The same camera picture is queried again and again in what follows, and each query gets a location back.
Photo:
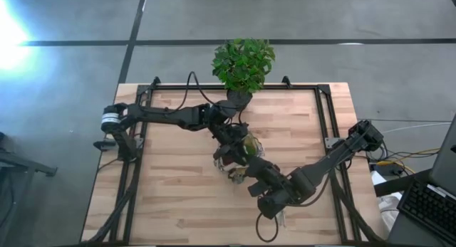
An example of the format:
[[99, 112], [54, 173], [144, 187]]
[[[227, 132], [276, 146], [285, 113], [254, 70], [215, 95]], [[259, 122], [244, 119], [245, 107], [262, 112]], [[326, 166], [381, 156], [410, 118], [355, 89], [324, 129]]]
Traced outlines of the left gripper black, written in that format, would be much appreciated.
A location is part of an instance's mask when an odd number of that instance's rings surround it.
[[238, 165], [247, 165], [244, 138], [249, 133], [248, 126], [248, 124], [213, 125], [213, 138], [219, 143], [213, 158], [228, 157]]

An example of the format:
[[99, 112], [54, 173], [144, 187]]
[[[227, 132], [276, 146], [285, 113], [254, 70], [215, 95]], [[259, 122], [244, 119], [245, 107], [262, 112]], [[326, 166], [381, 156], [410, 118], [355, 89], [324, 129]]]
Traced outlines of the beige green gardening bag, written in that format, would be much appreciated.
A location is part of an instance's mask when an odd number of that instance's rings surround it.
[[[247, 136], [244, 138], [244, 142], [246, 138], [249, 136], [254, 136], [251, 132], [247, 134]], [[244, 179], [247, 177], [245, 175], [245, 171], [247, 170], [248, 165], [238, 165], [234, 163], [230, 158], [228, 157], [222, 157], [219, 159], [214, 159], [213, 161], [214, 166], [218, 168], [219, 171], [222, 173], [226, 174], [228, 179], [230, 179], [234, 184], [241, 184]]]

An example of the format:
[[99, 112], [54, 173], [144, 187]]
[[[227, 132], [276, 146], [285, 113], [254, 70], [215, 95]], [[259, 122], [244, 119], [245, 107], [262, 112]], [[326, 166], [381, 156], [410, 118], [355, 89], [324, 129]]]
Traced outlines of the white bag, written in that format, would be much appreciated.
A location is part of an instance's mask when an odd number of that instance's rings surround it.
[[380, 215], [384, 224], [384, 227], [388, 232], [391, 231], [393, 224], [399, 214], [397, 206], [402, 198], [400, 192], [387, 194], [377, 198], [378, 206], [380, 209]]

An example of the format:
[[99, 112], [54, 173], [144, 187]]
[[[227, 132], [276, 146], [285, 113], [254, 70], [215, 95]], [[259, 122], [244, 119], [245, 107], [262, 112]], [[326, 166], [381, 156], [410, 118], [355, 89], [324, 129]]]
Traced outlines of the white perforated mounting plate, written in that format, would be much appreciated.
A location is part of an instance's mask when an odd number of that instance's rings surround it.
[[326, 149], [334, 149], [341, 145], [345, 140], [340, 137], [325, 137], [324, 144]]

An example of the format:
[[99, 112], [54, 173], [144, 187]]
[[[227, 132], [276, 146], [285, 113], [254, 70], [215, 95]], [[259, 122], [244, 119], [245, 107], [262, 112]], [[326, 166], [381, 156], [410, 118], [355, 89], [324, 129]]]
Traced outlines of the potted green artificial plant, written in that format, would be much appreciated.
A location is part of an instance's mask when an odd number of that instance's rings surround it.
[[268, 40], [237, 38], [214, 50], [212, 74], [224, 84], [228, 101], [241, 111], [264, 88], [275, 58]]

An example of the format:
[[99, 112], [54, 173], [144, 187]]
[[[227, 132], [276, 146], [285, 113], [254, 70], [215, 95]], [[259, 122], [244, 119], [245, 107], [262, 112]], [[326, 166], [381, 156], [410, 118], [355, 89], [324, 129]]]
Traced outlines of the black keyboard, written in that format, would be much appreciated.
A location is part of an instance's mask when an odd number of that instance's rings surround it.
[[456, 196], [440, 187], [413, 180], [398, 210], [456, 247]]

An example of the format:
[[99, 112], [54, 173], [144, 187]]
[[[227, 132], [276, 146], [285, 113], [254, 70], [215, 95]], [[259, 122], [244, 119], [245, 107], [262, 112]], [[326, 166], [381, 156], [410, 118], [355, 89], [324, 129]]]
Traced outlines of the grey laptop screen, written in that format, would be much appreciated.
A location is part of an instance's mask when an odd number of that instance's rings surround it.
[[456, 115], [431, 169], [430, 181], [456, 196]]

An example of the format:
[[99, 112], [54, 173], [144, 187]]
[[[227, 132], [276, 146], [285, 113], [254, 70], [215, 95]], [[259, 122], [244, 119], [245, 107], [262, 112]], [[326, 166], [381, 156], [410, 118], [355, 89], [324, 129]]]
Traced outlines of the black floor stand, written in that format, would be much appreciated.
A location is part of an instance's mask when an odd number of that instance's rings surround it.
[[6, 135], [0, 132], [0, 164], [7, 164], [15, 167], [24, 167], [32, 169], [35, 172], [42, 172], [47, 177], [53, 177], [57, 172], [57, 167], [46, 166], [45, 164], [32, 161], [27, 158], [23, 158], [18, 154], [9, 152], [5, 149], [4, 144], [6, 143]]

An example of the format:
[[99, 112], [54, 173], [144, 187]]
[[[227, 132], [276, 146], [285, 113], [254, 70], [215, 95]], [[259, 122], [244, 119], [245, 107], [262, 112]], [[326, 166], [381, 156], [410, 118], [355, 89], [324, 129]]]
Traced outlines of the black table frame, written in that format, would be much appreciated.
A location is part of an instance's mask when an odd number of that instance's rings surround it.
[[[268, 84], [254, 95], [243, 121], [264, 147], [267, 160], [285, 174], [318, 161], [324, 138], [346, 136], [356, 123], [346, 83]], [[314, 204], [289, 207], [284, 222], [259, 216], [249, 195], [252, 178], [232, 183], [213, 164], [217, 142], [206, 130], [189, 132], [172, 125], [147, 127], [133, 217], [122, 215], [118, 235], [108, 243], [132, 245], [254, 245], [268, 238], [276, 245], [340, 242], [330, 188], [319, 189]]]

